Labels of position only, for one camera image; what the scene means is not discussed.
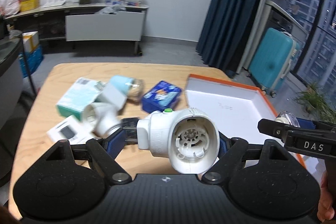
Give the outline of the person's right hand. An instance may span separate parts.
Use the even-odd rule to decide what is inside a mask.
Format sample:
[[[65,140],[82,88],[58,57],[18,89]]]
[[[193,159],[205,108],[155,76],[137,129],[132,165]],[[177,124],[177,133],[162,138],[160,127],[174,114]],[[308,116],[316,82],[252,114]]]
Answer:
[[[327,187],[327,171],[321,178],[321,195],[318,203],[317,217],[321,222],[332,220],[335,216],[333,208],[333,197]]]

